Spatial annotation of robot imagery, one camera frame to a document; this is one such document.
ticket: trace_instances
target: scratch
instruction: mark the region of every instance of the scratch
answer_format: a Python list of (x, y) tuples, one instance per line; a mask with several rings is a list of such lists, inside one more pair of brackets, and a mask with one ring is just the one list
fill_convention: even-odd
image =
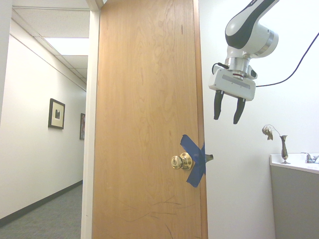
[[(120, 199), (118, 199), (118, 198), (115, 197), (114, 195), (113, 195), (113, 197), (114, 197), (115, 199), (119, 200), (121, 203), (123, 203)], [(123, 204), (124, 204), (125, 206), (130, 207), (130, 208), (133, 208), (133, 207), (131, 207), (130, 205), (127, 205), (126, 203), (123, 203)]]
[(155, 204), (153, 204), (153, 206), (154, 206), (154, 205), (156, 205), (156, 204), (160, 204), (160, 203), (171, 203), (171, 204), (181, 205), (180, 203), (173, 203), (173, 202), (167, 202), (167, 201), (166, 201), (166, 202), (159, 202), (159, 203), (155, 203)]
[(182, 207), (182, 208), (189, 208), (189, 207), (192, 207), (194, 206), (195, 204), (192, 204), (192, 205), (189, 205), (189, 206), (186, 206), (186, 207)]
[(172, 199), (173, 197), (175, 197), (175, 195), (172, 196), (171, 198), (167, 199), (167, 200), (165, 201), (165, 203), (168, 202), (168, 201), (169, 201), (170, 199)]
[(167, 226), (166, 224), (165, 224), (165, 226), (167, 227), (167, 229), (168, 229), (168, 231), (169, 231), (169, 234), (170, 234), (170, 236), (171, 236), (171, 239), (174, 239), (173, 236), (172, 236), (172, 234), (171, 234), (170, 229), (168, 228), (168, 226)]
[(148, 214), (150, 214), (150, 213), (147, 213), (147, 214), (145, 214), (144, 216), (141, 216), (140, 218), (137, 218), (137, 219), (135, 219), (135, 220), (133, 220), (133, 221), (127, 221), (127, 220), (125, 220), (124, 218), (122, 218), (125, 222), (128, 222), (128, 223), (132, 223), (132, 222), (135, 222), (135, 221), (137, 221), (137, 220), (139, 220), (139, 219), (141, 219), (141, 218), (143, 218), (143, 217), (146, 217)]
[(151, 215), (148, 215), (149, 217), (152, 217), (152, 218), (156, 218), (156, 219), (159, 219), (158, 217), (155, 217), (155, 216), (151, 216)]
[(169, 214), (169, 215), (176, 215), (176, 213), (158, 213), (158, 214)]

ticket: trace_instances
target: gray carpet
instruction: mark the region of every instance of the gray carpet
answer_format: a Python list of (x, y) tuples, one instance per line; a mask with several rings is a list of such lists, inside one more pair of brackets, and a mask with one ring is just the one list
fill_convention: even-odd
[(0, 229), (0, 239), (80, 239), (82, 185)]

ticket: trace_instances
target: baseboard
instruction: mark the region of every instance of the baseboard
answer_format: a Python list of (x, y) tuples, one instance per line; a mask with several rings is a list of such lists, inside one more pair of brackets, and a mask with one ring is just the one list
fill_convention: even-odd
[(80, 186), (81, 184), (83, 183), (83, 180), (65, 188), (65, 189), (62, 189), (61, 191), (58, 191), (46, 198), (43, 198), (41, 199), (40, 201), (37, 201), (35, 203), (32, 203), (31, 205), (29, 206), (26, 206), (25, 208), (22, 208), (20, 209), (19, 211), (16, 211), (14, 213), (11, 213), (10, 215), (0, 219), (0, 228), (7, 225), (8, 223), (11, 223), (13, 222), (14, 220), (24, 216), (25, 214), (33, 211), (34, 209), (37, 209), (38, 207), (41, 207), (42, 205), (52, 201), (53, 199), (61, 196), (62, 194), (65, 194), (67, 192), (69, 192), (70, 190), (76, 188), (77, 186)]

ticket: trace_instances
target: ceiling light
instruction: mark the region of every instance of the ceiling light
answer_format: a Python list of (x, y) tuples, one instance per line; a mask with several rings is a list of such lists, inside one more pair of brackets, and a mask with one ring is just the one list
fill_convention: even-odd
[(45, 38), (61, 55), (87, 56), (89, 55), (88, 38)]

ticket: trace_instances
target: faucet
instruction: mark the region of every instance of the faucet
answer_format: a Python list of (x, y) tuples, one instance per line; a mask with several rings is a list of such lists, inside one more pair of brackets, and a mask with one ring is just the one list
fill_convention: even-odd
[(316, 156), (316, 157), (311, 158), (310, 154), (305, 153), (305, 152), (301, 152), (301, 153), (304, 153), (304, 154), (307, 155), (307, 158), (306, 158), (306, 160), (305, 160), (305, 163), (319, 163), (319, 162), (317, 162), (317, 159), (319, 158), (319, 155)]

